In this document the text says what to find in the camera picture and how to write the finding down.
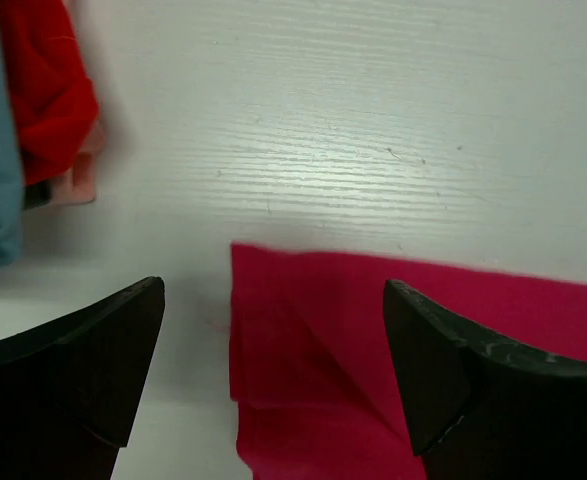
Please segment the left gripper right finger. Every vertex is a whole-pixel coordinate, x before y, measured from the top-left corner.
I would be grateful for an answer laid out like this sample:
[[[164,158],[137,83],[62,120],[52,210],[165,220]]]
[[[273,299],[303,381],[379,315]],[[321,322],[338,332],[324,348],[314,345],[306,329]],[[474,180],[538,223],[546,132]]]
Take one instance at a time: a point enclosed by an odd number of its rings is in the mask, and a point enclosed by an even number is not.
[[[587,362],[390,280],[383,318],[413,454],[430,479],[587,479]]]

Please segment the crimson red t shirt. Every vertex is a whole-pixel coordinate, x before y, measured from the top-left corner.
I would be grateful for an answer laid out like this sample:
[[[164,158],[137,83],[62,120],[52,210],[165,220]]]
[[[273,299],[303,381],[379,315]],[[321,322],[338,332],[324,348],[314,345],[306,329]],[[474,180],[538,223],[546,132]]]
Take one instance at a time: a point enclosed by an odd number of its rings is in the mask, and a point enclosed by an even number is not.
[[[385,284],[531,347],[587,362],[587,285],[364,255],[235,244],[236,447],[257,479],[430,479],[413,454]]]

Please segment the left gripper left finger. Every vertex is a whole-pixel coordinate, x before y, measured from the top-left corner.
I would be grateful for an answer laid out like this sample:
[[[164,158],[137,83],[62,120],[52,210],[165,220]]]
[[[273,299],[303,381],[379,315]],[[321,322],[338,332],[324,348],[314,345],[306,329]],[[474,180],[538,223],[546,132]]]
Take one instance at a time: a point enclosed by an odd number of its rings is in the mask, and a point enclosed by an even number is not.
[[[111,477],[164,310],[151,276],[0,340],[0,479]]]

